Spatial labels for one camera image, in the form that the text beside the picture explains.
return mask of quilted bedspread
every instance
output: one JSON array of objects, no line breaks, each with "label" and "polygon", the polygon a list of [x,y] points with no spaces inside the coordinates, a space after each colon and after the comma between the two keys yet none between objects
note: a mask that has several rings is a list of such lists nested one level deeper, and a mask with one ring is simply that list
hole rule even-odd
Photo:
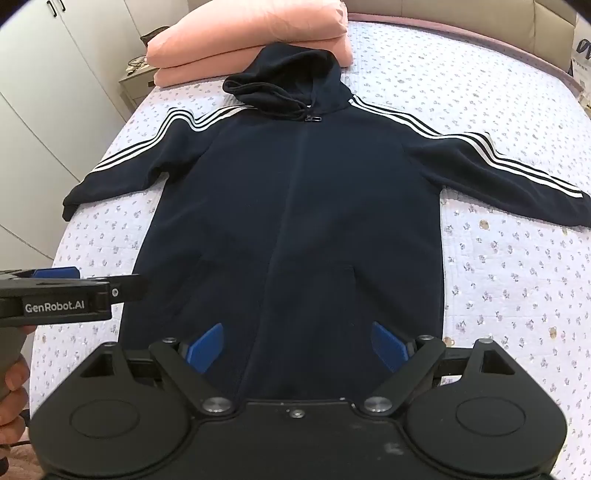
[{"label": "quilted bedspread", "polygon": [[[411,112],[440,132],[488,131],[501,153],[591,192],[591,121],[557,78],[481,46],[412,28],[351,22],[349,35],[355,62],[343,71],[343,81],[360,97]],[[200,115],[231,102],[221,79],[156,88],[108,154],[153,136],[171,107]],[[81,207],[54,265],[75,265],[85,277],[130,273],[164,183]],[[491,337],[519,360],[568,419],[555,476],[589,478],[589,230],[520,218],[446,190],[441,235],[444,340],[471,346]],[[98,344],[117,339],[121,311],[114,307],[107,322],[38,329],[33,410]]]}]

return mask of white stripe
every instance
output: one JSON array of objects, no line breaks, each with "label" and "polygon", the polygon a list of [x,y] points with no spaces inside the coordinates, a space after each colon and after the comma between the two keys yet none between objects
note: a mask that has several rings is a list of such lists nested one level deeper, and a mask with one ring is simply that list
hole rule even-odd
[{"label": "white stripe", "polygon": [[[195,122],[195,125],[199,126],[201,124],[205,124],[206,122],[209,122],[211,119],[213,119],[213,117],[215,115],[224,113],[224,112],[226,112],[226,111],[228,111],[230,109],[233,109],[233,108],[236,108],[236,105],[228,106],[228,107],[223,107],[223,108],[220,108],[218,110],[214,110],[213,112],[210,112],[210,113],[207,113],[205,115],[202,115],[201,117],[199,117],[197,119],[197,122]],[[158,133],[156,133],[156,136],[155,137],[153,137],[152,139],[150,139],[150,140],[148,140],[146,142],[140,142],[139,144],[132,145],[131,147],[128,147],[128,148],[126,148],[126,149],[124,149],[124,150],[122,150],[120,152],[117,152],[116,154],[111,155],[110,157],[104,158],[103,160],[101,160],[101,162],[99,162],[99,164],[97,165],[97,167],[100,167],[101,165],[103,165],[103,164],[105,164],[107,162],[110,162],[112,160],[116,160],[118,157],[127,156],[128,154],[130,154],[134,150],[135,147],[143,147],[143,146],[146,146],[146,145],[148,145],[148,144],[150,144],[152,142],[157,143],[160,140],[160,137],[162,136],[162,133],[164,131],[164,128],[166,127],[169,119],[172,116],[175,116],[175,115],[177,115],[179,113],[185,113],[187,116],[189,116],[190,118],[193,118],[195,120],[192,112],[190,112],[188,110],[185,110],[185,109],[181,109],[181,108],[171,108],[168,111],[167,116],[164,118],[164,122],[162,123],[162,125],[160,125],[160,128],[158,129]]]},{"label": "white stripe", "polygon": [[422,131],[421,129],[417,128],[417,126],[415,125],[414,122],[408,121],[408,120],[406,120],[404,118],[400,118],[400,117],[398,117],[396,115],[393,115],[393,114],[387,114],[387,113],[382,113],[382,112],[379,112],[379,111],[376,111],[376,110],[372,110],[371,108],[365,107],[364,105],[361,105],[361,104],[356,103],[356,102],[352,102],[352,101],[350,101],[350,102],[351,102],[351,105],[353,105],[354,107],[357,107],[357,108],[359,108],[361,110],[365,110],[365,111],[367,111],[369,113],[374,113],[375,115],[384,116],[384,117],[389,118],[390,120],[393,120],[393,121],[395,121],[395,122],[397,122],[399,124],[406,125],[406,126],[410,127],[412,130],[414,130],[416,133],[418,133],[419,135],[421,135],[421,136],[423,136],[425,138],[431,138],[433,140],[442,140],[442,139],[445,139],[445,138],[455,138],[455,139],[458,139],[458,140],[463,140],[464,142],[469,143],[480,154],[480,156],[484,159],[484,161],[488,165],[490,165],[491,167],[493,167],[493,168],[497,168],[498,170],[505,170],[505,171],[508,171],[508,172],[513,173],[515,175],[520,175],[522,177],[525,177],[525,178],[527,178],[527,179],[529,179],[531,181],[534,181],[536,183],[539,183],[541,185],[546,185],[548,187],[552,187],[552,188],[554,188],[556,190],[559,190],[559,191],[565,193],[566,195],[569,195],[569,196],[574,197],[574,198],[582,198],[583,197],[583,195],[581,193],[573,193],[573,192],[570,192],[568,190],[564,190],[561,186],[559,186],[556,183],[549,182],[549,181],[546,181],[546,180],[543,180],[543,179],[539,179],[537,177],[532,177],[532,176],[528,175],[527,173],[522,172],[520,170],[514,170],[513,168],[508,168],[508,167],[504,167],[502,165],[495,164],[488,157],[488,155],[486,155],[482,151],[481,145],[479,143],[474,142],[470,137],[466,137],[466,136],[463,136],[463,135],[431,135],[431,134],[426,133],[426,132]]},{"label": "white stripe", "polygon": [[195,118],[193,116],[193,113],[190,112],[190,111],[188,111],[188,110],[184,110],[184,109],[180,109],[180,108],[170,109],[168,111],[168,113],[167,113],[166,118],[164,119],[164,122],[162,123],[162,125],[160,125],[160,128],[158,129],[158,133],[156,133],[156,136],[154,138],[148,140],[145,143],[144,142],[140,142],[137,145],[132,145],[131,147],[128,147],[128,148],[126,148],[126,149],[124,149],[124,150],[122,150],[120,152],[117,152],[114,155],[111,155],[111,156],[109,156],[107,158],[104,158],[103,160],[101,160],[99,162],[99,164],[95,168],[104,166],[106,163],[110,163],[113,160],[117,160],[119,158],[127,157],[128,155],[131,155],[135,151],[135,148],[136,147],[137,148],[144,148],[144,147],[146,147],[148,145],[155,145],[164,136],[164,133],[165,133],[166,129],[168,128],[168,125],[169,125],[171,119],[176,118],[176,116],[178,114],[186,114],[188,117],[190,117],[193,120],[193,123],[195,124],[195,126],[196,127],[199,127],[201,125],[204,125],[204,124],[209,123],[210,121],[214,120],[216,115],[221,115],[221,114],[227,112],[228,110],[232,110],[232,109],[234,109],[236,107],[237,107],[237,105],[232,105],[232,106],[227,106],[227,107],[220,108],[218,110],[214,110],[213,112],[210,112],[210,113],[207,113],[205,115],[202,115],[201,117],[199,117],[197,119],[197,121],[195,121]]},{"label": "white stripe", "polygon": [[[419,123],[417,121],[417,119],[414,116],[412,116],[411,114],[409,114],[409,113],[398,112],[398,111],[395,111],[395,110],[390,111],[387,108],[383,108],[383,107],[376,106],[376,105],[370,105],[367,102],[364,102],[363,100],[361,100],[360,98],[358,98],[357,96],[355,96],[354,98],[355,98],[355,100],[358,101],[358,104],[362,105],[365,108],[373,109],[375,111],[384,111],[384,112],[387,112],[388,115],[394,115],[394,116],[399,116],[399,117],[405,118],[405,119],[413,122],[417,126],[417,128],[420,128],[420,129],[423,129],[423,130],[427,130],[427,132],[429,132],[432,135],[436,135],[438,137],[444,137],[445,136],[445,135],[440,134],[437,131],[433,130],[431,127]],[[486,152],[489,154],[489,158],[494,163],[503,164],[503,165],[507,165],[507,166],[510,166],[510,167],[513,167],[513,168],[517,168],[517,169],[519,169],[519,170],[521,170],[521,171],[523,171],[525,173],[529,173],[529,174],[532,174],[532,175],[539,175],[541,177],[547,178],[550,181],[553,181],[558,186],[562,186],[562,187],[564,187],[566,189],[574,190],[574,192],[579,192],[579,193],[581,192],[581,190],[579,188],[577,188],[576,186],[574,186],[574,185],[572,185],[572,184],[570,184],[568,182],[565,182],[563,180],[554,178],[553,176],[547,174],[544,171],[535,170],[535,169],[533,169],[533,168],[531,168],[531,167],[529,167],[527,165],[524,165],[523,163],[519,163],[517,160],[513,160],[510,157],[507,157],[505,155],[500,154],[499,152],[497,152],[496,148],[494,147],[494,144],[495,143],[492,141],[491,136],[489,134],[487,134],[487,133],[483,133],[483,135],[490,141],[491,146],[492,146],[492,151],[491,151],[490,146],[486,142],[484,142],[482,140],[482,138],[479,137],[478,135],[472,134],[470,132],[463,132],[463,133],[461,133],[459,135],[466,136],[466,137],[469,137],[469,138],[472,138],[472,139],[476,140],[481,145],[481,147],[486,150]]]},{"label": "white stripe", "polygon": [[143,145],[141,148],[139,148],[137,150],[134,150],[133,152],[127,152],[127,155],[121,157],[118,160],[115,160],[114,161],[113,160],[113,157],[111,157],[109,159],[108,164],[106,164],[106,163],[103,162],[104,163],[103,165],[101,165],[101,164],[97,165],[92,170],[92,172],[107,170],[108,168],[111,168],[111,167],[114,167],[116,165],[119,165],[120,163],[123,163],[124,161],[129,160],[130,158],[134,158],[134,157],[140,155],[141,153],[149,150],[154,145],[156,145],[158,142],[160,142],[160,140],[162,140],[162,138],[164,138],[164,136],[165,136],[168,128],[170,127],[170,125],[175,120],[182,119],[182,120],[186,121],[189,124],[189,126],[191,127],[191,129],[193,131],[195,131],[195,132],[202,132],[202,131],[208,129],[210,126],[216,124],[220,120],[224,120],[225,118],[231,117],[232,115],[235,115],[236,113],[241,112],[242,110],[252,109],[252,108],[253,107],[248,106],[248,105],[241,105],[241,106],[238,106],[238,107],[234,106],[234,109],[233,110],[229,110],[229,111],[226,110],[223,115],[219,115],[216,118],[210,120],[209,122],[207,122],[207,123],[205,123],[203,125],[196,125],[194,123],[194,118],[193,118],[192,114],[191,114],[191,117],[188,118],[186,114],[187,113],[190,113],[190,112],[187,112],[185,110],[176,111],[174,115],[171,115],[171,116],[168,117],[167,122],[166,122],[166,125],[165,125],[165,128],[163,129],[162,134],[159,135],[159,137],[157,137],[157,140],[155,140],[153,142],[150,142],[150,143],[148,143],[146,145]]}]

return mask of metal screw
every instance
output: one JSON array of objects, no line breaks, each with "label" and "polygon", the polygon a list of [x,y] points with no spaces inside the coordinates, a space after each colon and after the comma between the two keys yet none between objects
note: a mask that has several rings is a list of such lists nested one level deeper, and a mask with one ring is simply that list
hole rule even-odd
[{"label": "metal screw", "polygon": [[305,415],[306,415],[306,412],[304,410],[300,410],[299,408],[292,410],[290,412],[290,417],[292,419],[303,419]]},{"label": "metal screw", "polygon": [[392,408],[392,402],[385,397],[369,397],[363,406],[371,413],[383,413]]},{"label": "metal screw", "polygon": [[203,409],[209,413],[224,413],[232,408],[232,402],[224,397],[212,397],[203,402]]}]

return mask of human hand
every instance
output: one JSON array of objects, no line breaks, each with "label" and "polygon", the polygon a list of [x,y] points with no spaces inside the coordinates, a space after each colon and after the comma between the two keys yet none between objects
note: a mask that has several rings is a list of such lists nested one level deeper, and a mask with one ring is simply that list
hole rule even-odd
[{"label": "human hand", "polygon": [[[35,331],[35,328],[22,327],[26,334]],[[18,442],[25,431],[25,421],[20,417],[20,412],[27,405],[28,395],[23,385],[30,374],[27,362],[21,356],[18,362],[8,369],[5,377],[0,379],[10,390],[0,401],[0,446]],[[0,449],[0,459],[5,456],[6,453]]]}]

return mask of white wardrobe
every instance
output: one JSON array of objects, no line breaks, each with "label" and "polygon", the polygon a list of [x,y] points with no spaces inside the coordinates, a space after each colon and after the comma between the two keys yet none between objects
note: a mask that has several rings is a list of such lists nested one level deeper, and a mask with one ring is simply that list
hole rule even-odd
[{"label": "white wardrobe", "polygon": [[0,28],[0,270],[51,265],[62,200],[130,117],[118,80],[143,54],[124,0],[30,0]]}]

